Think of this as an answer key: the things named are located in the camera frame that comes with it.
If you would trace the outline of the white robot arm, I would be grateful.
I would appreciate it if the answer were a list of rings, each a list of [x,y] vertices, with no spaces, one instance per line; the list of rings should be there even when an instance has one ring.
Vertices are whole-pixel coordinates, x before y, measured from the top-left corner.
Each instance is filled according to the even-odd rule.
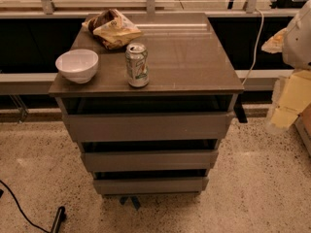
[[[311,69],[311,0],[292,18],[288,26],[270,37],[261,47],[268,53],[282,53],[285,64],[295,69]]]

